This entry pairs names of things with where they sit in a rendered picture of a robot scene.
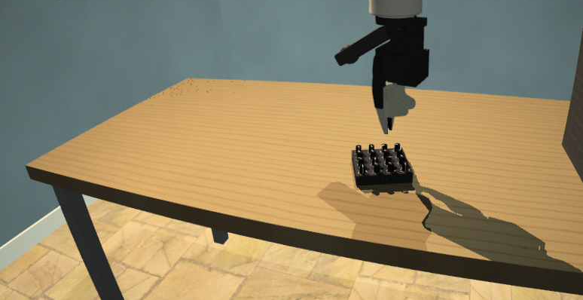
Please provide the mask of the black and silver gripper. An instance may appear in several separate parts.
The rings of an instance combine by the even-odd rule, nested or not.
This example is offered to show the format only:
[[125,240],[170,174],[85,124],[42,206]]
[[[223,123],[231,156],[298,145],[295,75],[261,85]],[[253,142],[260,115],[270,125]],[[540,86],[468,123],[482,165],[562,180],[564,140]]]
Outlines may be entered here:
[[429,77],[429,49],[424,48],[427,17],[375,17],[377,25],[386,26],[390,39],[375,49],[372,80],[374,107],[383,133],[388,134],[394,118],[407,115],[416,105],[405,86],[417,87]]

